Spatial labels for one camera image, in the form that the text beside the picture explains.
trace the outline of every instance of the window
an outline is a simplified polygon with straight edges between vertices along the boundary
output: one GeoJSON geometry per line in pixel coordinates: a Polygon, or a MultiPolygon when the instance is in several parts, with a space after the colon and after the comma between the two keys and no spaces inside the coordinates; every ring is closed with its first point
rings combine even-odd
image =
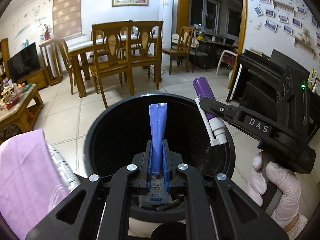
{"type": "Polygon", "coordinates": [[[81,0],[53,0],[52,14],[55,39],[82,35],[81,0]]]}
{"type": "Polygon", "coordinates": [[[240,33],[240,25],[241,13],[229,9],[227,12],[225,36],[232,40],[238,40],[240,33]]]}
{"type": "Polygon", "coordinates": [[[217,32],[219,3],[214,0],[190,0],[189,24],[198,24],[202,30],[217,32]]]}

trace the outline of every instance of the curtain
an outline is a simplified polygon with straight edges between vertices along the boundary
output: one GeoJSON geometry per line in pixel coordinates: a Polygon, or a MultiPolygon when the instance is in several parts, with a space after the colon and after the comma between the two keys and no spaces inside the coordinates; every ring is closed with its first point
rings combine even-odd
{"type": "Polygon", "coordinates": [[[81,0],[53,0],[52,14],[55,39],[82,35],[81,0]]]}

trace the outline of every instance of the white latex glove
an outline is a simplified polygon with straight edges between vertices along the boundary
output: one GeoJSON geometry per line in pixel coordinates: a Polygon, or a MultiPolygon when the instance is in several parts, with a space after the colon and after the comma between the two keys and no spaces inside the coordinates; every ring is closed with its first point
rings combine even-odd
{"type": "MultiPolygon", "coordinates": [[[[262,206],[262,197],[267,190],[267,183],[260,172],[263,165],[262,152],[253,158],[253,169],[246,193],[259,205],[262,206]]],[[[271,215],[271,218],[282,228],[287,226],[298,214],[299,200],[301,195],[300,180],[292,171],[282,168],[277,163],[269,162],[266,166],[266,174],[269,180],[278,186],[283,192],[281,200],[271,215]]],[[[302,231],[307,223],[307,218],[299,215],[298,222],[288,232],[290,239],[294,239],[302,231]]]]}

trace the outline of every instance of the wooden door frame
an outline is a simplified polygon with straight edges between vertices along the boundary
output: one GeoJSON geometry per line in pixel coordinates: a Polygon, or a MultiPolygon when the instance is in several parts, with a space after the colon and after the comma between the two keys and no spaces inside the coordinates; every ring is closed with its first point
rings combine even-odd
{"type": "MultiPolygon", "coordinates": [[[[247,26],[247,11],[248,11],[247,5],[248,5],[248,0],[242,0],[242,16],[241,16],[241,25],[240,25],[240,34],[239,34],[238,54],[241,54],[243,50],[244,36],[245,36],[245,30],[247,26]]],[[[188,25],[189,25],[189,0],[178,0],[176,33],[180,33],[180,29],[182,26],[188,26],[188,25]]],[[[232,81],[235,78],[236,67],[237,67],[236,62],[235,62],[232,77],[228,86],[229,88],[231,86],[232,81]]]]}

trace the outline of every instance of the pink towel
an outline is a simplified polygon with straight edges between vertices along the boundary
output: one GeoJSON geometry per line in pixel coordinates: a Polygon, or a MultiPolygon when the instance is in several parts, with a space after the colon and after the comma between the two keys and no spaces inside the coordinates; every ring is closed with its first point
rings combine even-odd
{"type": "Polygon", "coordinates": [[[21,240],[68,194],[42,129],[0,145],[0,213],[21,240]]]}

